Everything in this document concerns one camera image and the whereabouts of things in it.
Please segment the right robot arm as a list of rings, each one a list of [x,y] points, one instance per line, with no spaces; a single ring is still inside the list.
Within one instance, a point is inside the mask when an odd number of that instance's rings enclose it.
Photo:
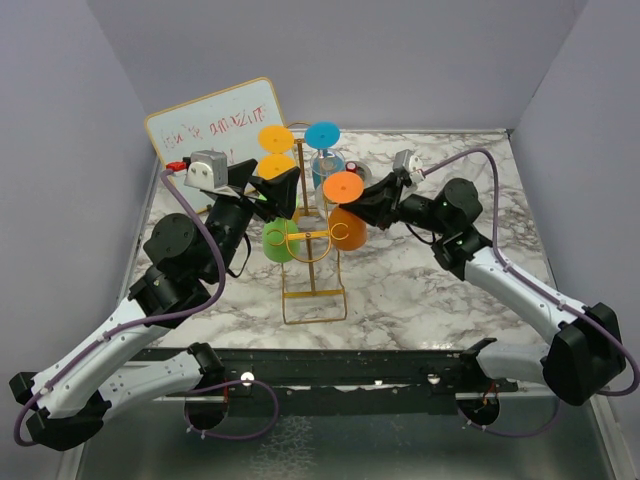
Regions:
[[[520,380],[545,385],[565,403],[580,406],[624,371],[615,312],[565,296],[508,260],[474,226],[482,206],[472,182],[454,178],[433,199],[402,196],[402,189],[391,173],[343,208],[379,229],[400,222],[434,233],[431,249],[442,269],[490,294],[544,340],[486,341],[459,367],[467,389],[481,391],[494,379]]]

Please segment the frosted clear tumbler glass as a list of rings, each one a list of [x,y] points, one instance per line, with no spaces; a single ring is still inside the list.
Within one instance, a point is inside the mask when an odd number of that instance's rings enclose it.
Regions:
[[[327,219],[335,207],[335,203],[325,198],[323,187],[325,181],[333,174],[345,170],[344,157],[335,149],[318,150],[311,158],[314,199],[318,214]]]

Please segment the blue plastic wine glass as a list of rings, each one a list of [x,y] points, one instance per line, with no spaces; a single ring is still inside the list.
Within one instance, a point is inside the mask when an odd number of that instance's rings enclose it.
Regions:
[[[310,160],[315,188],[321,186],[330,175],[345,169],[344,157],[334,149],[340,137],[339,127],[332,122],[317,122],[305,131],[306,144],[315,150]]]

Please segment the clear tape roll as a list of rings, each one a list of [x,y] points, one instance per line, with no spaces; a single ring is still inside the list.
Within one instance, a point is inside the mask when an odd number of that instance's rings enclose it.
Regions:
[[[355,161],[356,174],[363,180],[365,187],[373,184],[373,175],[369,166],[361,161]]]

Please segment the yellow plastic wine glass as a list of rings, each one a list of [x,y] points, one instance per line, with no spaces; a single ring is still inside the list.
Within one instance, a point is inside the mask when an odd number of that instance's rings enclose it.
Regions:
[[[295,166],[296,162],[288,155],[271,153],[258,162],[257,175],[265,180],[271,180]]]
[[[293,133],[282,125],[265,126],[258,134],[260,146],[269,153],[282,154],[293,148]]]

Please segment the small whiteboard with yellow frame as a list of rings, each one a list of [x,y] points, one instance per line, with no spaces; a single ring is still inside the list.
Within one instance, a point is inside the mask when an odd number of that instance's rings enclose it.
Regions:
[[[149,115],[145,129],[164,164],[194,151],[223,152],[229,164],[261,160],[260,131],[283,125],[284,118],[271,81],[256,78]]]

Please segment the black front rail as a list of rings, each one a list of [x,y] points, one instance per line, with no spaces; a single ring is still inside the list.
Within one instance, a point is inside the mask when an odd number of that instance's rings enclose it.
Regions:
[[[218,348],[224,370],[215,385],[251,373],[252,387],[226,393],[170,393],[171,399],[226,406],[233,416],[347,416],[427,413],[454,415],[457,399],[486,392],[507,396],[520,385],[491,380],[461,350],[297,350]]]

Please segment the green plastic wine glass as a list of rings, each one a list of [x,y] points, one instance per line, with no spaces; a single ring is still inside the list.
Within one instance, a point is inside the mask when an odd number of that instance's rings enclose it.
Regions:
[[[285,240],[286,234],[298,233],[297,217],[285,219],[278,217],[264,225],[262,247],[264,255],[275,263],[287,263],[299,254],[299,240]]]

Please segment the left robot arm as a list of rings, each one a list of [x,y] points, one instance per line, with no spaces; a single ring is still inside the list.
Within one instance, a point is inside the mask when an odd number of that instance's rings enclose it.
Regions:
[[[204,169],[203,191],[214,198],[208,217],[201,219],[189,205],[164,217],[144,246],[151,266],[108,318],[49,368],[20,372],[10,380],[21,405],[13,427],[16,444],[66,451],[130,406],[232,386],[223,363],[205,343],[139,370],[125,372],[124,366],[220,299],[253,218],[270,222],[293,216],[300,169],[290,167],[264,179],[256,175],[256,166],[252,159],[228,165],[223,155],[202,151],[165,167],[164,184],[177,172],[192,179],[198,168]]]

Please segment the orange plastic wine glass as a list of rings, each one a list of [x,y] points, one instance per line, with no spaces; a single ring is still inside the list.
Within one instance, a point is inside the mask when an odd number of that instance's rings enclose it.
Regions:
[[[364,192],[364,181],[355,173],[341,171],[331,174],[323,184],[323,195],[334,205],[328,217],[333,244],[343,251],[354,251],[367,241],[366,223],[346,210],[346,205]]]

